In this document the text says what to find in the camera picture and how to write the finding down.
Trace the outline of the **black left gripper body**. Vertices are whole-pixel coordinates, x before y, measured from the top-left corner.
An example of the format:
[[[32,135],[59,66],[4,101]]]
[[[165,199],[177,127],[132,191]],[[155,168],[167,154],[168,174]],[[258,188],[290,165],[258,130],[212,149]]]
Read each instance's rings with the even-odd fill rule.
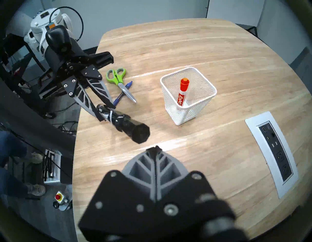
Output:
[[[114,58],[108,51],[88,55],[79,47],[74,48],[67,55],[60,55],[48,47],[44,57],[52,77],[44,84],[41,84],[42,77],[38,79],[38,84],[41,84],[38,92],[42,95],[42,99],[55,95],[59,89],[64,92],[66,88],[62,82],[70,77],[74,77],[83,87],[87,86],[87,79],[100,81],[103,77],[98,70],[114,63]]]

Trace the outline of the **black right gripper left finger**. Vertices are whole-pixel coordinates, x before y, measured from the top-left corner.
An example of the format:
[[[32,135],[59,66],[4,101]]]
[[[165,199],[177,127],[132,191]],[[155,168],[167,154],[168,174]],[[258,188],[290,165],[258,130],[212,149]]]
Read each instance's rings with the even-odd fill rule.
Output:
[[[109,171],[79,221],[83,235],[156,235],[156,147],[129,161],[124,172]]]

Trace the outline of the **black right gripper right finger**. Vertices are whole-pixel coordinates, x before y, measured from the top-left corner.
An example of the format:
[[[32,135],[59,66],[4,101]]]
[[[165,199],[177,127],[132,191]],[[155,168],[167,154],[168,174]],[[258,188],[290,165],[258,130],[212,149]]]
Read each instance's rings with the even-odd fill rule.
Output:
[[[157,146],[157,226],[235,226],[235,214],[199,171]]]

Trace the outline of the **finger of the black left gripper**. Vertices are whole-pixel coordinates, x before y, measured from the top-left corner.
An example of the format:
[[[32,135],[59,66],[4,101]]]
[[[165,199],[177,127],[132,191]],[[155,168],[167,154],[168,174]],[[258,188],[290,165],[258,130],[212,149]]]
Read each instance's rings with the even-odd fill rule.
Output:
[[[106,85],[103,82],[102,75],[94,65],[87,66],[80,71],[82,77],[87,80],[88,86],[97,95],[97,97],[111,109],[115,109],[112,98]]]
[[[105,120],[102,114],[100,114],[95,105],[92,103],[85,88],[78,82],[77,78],[71,76],[66,80],[62,81],[61,84],[64,87],[66,93],[71,98],[73,98],[75,102],[79,104],[85,111],[87,111],[90,115],[97,118],[98,121]]]

